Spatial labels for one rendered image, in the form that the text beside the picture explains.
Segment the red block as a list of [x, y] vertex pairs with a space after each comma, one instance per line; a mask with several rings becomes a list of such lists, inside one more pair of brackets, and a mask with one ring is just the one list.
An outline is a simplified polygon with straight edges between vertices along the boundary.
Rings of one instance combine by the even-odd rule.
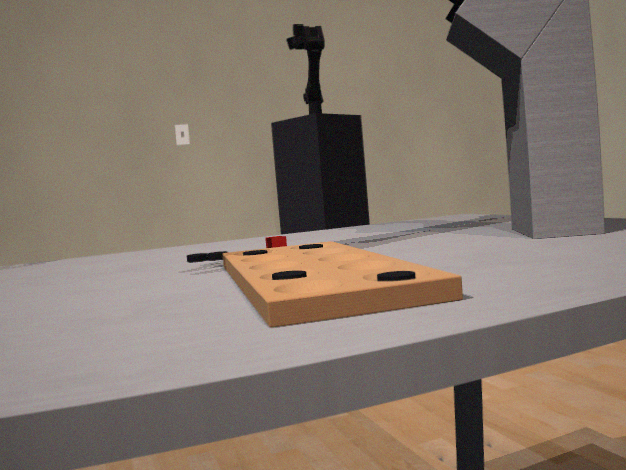
[[267, 237], [266, 248], [287, 246], [286, 236]]

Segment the orange wooden tray with round pockets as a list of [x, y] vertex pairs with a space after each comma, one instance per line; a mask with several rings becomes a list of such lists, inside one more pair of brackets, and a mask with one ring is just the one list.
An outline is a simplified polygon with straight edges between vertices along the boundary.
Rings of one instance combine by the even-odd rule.
[[[224, 268], [270, 328], [463, 299], [460, 275], [332, 241], [312, 244], [323, 247], [256, 249], [271, 254], [246, 256], [246, 251], [223, 253]], [[272, 280], [273, 273], [294, 270], [306, 271], [307, 277]], [[417, 280], [377, 281], [377, 274], [390, 271], [414, 271]]]

